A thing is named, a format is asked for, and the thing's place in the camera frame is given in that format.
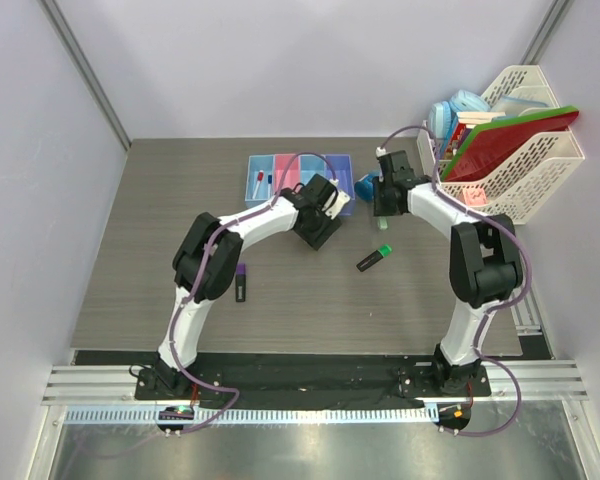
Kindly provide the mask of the light blue drawer box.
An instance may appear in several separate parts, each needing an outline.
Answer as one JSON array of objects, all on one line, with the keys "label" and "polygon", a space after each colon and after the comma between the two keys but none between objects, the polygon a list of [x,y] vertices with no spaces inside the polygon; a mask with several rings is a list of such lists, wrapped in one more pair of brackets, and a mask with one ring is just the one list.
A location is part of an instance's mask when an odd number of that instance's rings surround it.
[{"label": "light blue drawer box", "polygon": [[273,191],[273,155],[251,155],[245,183],[245,205],[253,208],[266,202]]},{"label": "light blue drawer box", "polygon": [[314,175],[325,177],[326,168],[327,166],[321,157],[310,154],[301,155],[299,182],[306,185]]}]

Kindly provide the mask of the pink plastic drawer box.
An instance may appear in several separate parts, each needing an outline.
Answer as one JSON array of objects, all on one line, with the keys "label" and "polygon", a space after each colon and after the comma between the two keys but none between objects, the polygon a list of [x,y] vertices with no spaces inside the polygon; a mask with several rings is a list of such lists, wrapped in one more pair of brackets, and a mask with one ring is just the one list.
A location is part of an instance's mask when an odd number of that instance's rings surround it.
[{"label": "pink plastic drawer box", "polygon": [[275,154],[273,167],[274,192],[293,188],[300,182],[300,158],[296,154]]}]

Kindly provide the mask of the purple plastic drawer box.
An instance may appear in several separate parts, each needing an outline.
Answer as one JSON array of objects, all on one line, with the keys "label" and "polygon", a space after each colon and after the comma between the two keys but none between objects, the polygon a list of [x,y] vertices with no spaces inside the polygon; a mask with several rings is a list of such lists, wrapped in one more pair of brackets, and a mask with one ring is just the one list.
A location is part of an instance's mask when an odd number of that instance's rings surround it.
[{"label": "purple plastic drawer box", "polygon": [[341,216],[352,216],[355,210],[356,194],[354,190],[353,168],[349,154],[326,154],[325,157],[334,168],[339,188],[350,197],[340,212]]}]

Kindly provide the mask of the blue round tape dispenser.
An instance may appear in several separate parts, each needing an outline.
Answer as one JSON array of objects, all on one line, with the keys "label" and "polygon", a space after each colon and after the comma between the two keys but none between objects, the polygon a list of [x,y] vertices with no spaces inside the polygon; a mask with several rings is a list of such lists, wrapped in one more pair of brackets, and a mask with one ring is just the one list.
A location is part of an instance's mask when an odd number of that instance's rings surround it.
[{"label": "blue round tape dispenser", "polygon": [[358,199],[365,203],[372,203],[374,199],[373,179],[377,177],[376,172],[366,174],[354,184],[354,191]]}]

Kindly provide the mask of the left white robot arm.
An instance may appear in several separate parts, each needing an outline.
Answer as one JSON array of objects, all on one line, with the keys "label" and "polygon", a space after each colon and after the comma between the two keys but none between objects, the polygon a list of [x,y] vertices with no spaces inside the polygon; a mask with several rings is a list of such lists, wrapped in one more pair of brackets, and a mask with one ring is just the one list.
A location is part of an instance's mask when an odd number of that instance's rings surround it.
[{"label": "left white robot arm", "polygon": [[198,215],[172,262],[176,294],[166,336],[153,364],[137,373],[135,397],[180,399],[191,391],[196,382],[188,368],[198,357],[205,321],[231,286],[244,250],[288,231],[318,250],[342,225],[339,215],[350,200],[337,180],[315,174],[298,190],[284,188],[238,214]]}]

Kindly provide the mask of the red whiteboard marker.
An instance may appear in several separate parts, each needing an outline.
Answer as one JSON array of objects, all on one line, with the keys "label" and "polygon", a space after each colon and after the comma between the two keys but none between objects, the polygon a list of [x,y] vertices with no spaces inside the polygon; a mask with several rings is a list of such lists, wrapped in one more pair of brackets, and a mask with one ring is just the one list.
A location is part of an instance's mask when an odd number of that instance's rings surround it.
[{"label": "red whiteboard marker", "polygon": [[254,183],[254,186],[253,186],[252,195],[251,195],[251,199],[252,200],[255,200],[255,199],[258,198],[259,190],[261,188],[263,180],[264,180],[264,171],[260,170],[257,173],[256,179],[255,179],[255,183]]}]

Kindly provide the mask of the purple capped black highlighter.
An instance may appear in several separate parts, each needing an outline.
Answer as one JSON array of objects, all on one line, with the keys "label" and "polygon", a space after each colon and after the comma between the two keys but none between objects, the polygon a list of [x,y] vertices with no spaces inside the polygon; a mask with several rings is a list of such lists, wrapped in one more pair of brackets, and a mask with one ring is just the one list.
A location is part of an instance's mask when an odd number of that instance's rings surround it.
[{"label": "purple capped black highlighter", "polygon": [[247,293],[247,270],[244,263],[239,263],[236,267],[234,287],[235,301],[237,303],[244,303]]}]

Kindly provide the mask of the green capped black highlighter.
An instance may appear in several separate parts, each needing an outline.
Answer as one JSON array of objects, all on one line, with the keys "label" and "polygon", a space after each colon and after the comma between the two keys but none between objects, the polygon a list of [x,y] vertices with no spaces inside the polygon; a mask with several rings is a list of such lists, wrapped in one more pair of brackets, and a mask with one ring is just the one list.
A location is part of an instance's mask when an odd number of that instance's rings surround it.
[{"label": "green capped black highlighter", "polygon": [[382,245],[356,264],[359,272],[364,272],[392,253],[392,247]]}]

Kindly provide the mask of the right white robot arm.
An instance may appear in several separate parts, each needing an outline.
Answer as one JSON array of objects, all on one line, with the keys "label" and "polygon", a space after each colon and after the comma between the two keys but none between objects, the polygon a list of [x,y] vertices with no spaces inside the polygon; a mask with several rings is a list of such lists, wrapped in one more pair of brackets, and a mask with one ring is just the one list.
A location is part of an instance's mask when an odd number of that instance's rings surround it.
[{"label": "right white robot arm", "polygon": [[449,282],[456,297],[447,333],[421,375],[434,392],[460,396],[480,377],[481,347],[496,308],[523,280],[515,231],[506,215],[481,217],[418,176],[404,151],[376,149],[381,174],[372,180],[377,217],[411,214],[449,241]]}]

